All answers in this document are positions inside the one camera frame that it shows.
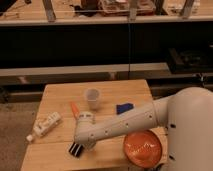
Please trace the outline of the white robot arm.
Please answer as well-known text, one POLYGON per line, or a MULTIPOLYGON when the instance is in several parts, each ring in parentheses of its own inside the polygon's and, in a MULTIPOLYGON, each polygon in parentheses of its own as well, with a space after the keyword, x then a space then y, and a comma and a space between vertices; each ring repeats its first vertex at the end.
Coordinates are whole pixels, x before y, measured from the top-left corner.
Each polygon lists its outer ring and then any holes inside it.
POLYGON ((201 87, 182 89, 99 123, 83 112, 74 141, 91 148, 100 140, 158 126, 168 128, 168 171, 213 171, 213 92, 201 87))

